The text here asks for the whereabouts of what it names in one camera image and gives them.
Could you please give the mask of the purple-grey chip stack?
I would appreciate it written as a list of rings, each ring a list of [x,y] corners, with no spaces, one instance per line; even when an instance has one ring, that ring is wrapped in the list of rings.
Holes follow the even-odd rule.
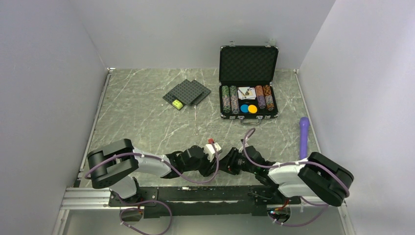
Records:
[[[239,109],[238,99],[231,99],[231,110]]]

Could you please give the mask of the grey chip stack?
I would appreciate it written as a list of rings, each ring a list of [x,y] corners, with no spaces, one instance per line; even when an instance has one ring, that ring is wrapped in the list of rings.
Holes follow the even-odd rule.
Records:
[[[224,109],[230,109],[231,110],[230,97],[222,97],[222,104],[223,104],[223,110]]]

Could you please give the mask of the purple chip stack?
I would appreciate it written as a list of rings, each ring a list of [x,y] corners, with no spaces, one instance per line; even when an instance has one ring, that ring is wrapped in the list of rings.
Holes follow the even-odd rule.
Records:
[[[265,96],[263,96],[263,95],[258,95],[258,96],[257,96],[257,102],[258,102],[258,107],[259,107],[259,109],[265,109],[265,108],[266,108],[266,100],[265,100]]]

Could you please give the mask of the small chip stack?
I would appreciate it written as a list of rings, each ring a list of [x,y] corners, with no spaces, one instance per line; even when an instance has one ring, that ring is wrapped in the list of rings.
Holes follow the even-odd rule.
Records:
[[[265,96],[265,100],[266,100],[266,105],[267,106],[273,106],[274,105],[273,97],[271,95]]]

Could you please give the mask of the dark green chip stack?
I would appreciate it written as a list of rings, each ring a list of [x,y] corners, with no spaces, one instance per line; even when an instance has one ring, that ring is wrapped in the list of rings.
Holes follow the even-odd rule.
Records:
[[[229,92],[231,99],[238,99],[237,87],[229,86]]]

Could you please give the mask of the red chip stack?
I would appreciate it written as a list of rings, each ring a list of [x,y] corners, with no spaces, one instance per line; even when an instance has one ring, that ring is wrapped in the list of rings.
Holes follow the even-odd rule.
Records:
[[[263,91],[262,86],[260,85],[255,86],[255,93],[256,93],[256,96],[264,96],[264,91]]]

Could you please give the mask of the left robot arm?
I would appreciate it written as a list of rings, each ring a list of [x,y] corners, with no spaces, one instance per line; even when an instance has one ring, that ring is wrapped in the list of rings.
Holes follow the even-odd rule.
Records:
[[[156,155],[135,148],[130,139],[122,139],[87,154],[89,171],[85,179],[95,189],[109,188],[129,206],[140,201],[141,192],[133,172],[146,173],[164,179],[182,177],[185,172],[197,171],[211,182],[219,171],[222,147],[213,139],[204,147],[194,145],[184,151]]]

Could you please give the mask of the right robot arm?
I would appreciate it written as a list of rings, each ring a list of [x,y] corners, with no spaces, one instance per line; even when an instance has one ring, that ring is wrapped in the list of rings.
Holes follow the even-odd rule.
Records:
[[[302,196],[338,207],[349,196],[354,181],[350,171],[319,152],[296,162],[277,163],[265,160],[253,146],[232,148],[219,168],[232,175],[252,173],[261,184],[272,187],[270,198],[278,204]]]

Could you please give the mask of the blue dealer button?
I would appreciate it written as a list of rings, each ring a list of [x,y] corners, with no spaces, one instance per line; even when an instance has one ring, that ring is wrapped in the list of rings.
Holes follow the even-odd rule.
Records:
[[[247,104],[243,104],[243,105],[240,106],[240,111],[242,113],[248,113],[249,112],[248,108],[249,108],[249,106]]]

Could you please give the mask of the yellow dealer button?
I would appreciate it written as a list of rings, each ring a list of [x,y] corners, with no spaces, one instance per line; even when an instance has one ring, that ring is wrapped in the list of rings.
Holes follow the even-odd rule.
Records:
[[[258,108],[255,105],[249,105],[248,106],[248,112],[250,114],[256,114],[258,112]]]

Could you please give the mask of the playing cards deck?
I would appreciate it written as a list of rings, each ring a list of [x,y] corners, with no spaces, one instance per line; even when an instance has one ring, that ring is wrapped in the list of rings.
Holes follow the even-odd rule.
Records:
[[[241,100],[254,100],[256,99],[256,91],[254,87],[238,87],[238,98]]]

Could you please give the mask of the yellow-green dice block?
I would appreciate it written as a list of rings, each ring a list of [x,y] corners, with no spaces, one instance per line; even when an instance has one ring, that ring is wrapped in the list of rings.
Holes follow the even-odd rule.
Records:
[[[181,110],[182,108],[183,108],[183,104],[179,101],[179,100],[177,100],[177,99],[175,99],[172,103],[172,106],[174,107],[174,108],[176,108],[177,110]]]

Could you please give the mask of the dark foam pad top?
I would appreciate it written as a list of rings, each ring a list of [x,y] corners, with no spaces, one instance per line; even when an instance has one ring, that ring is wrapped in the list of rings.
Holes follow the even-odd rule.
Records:
[[[176,85],[162,98],[168,103],[172,103],[175,99],[179,100],[183,105],[192,104],[196,98],[203,93],[203,89],[196,85],[196,82],[184,80],[182,83]]]

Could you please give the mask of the black poker case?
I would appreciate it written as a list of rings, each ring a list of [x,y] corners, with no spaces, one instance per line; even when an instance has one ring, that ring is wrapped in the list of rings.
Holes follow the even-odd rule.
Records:
[[[223,119],[236,119],[242,124],[260,124],[264,119],[274,119],[279,116],[275,92],[272,87],[273,78],[279,48],[277,46],[222,46],[220,49],[219,64],[219,98],[220,115]],[[239,113],[223,113],[222,86],[254,87],[269,85],[272,91],[274,110],[259,109],[257,97],[254,100],[241,100],[238,98]],[[243,104],[255,105],[258,108],[256,114],[242,113],[240,106]]]

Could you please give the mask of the black base frame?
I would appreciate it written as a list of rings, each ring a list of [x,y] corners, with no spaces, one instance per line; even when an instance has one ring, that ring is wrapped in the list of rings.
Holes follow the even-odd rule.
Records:
[[[267,209],[284,203],[299,205],[298,196],[289,199],[270,186],[195,186],[195,187],[140,187],[138,196],[121,202],[112,192],[109,207],[127,207],[144,202],[144,218],[168,216],[167,209],[154,203],[166,203],[173,216],[250,214],[266,216]]]

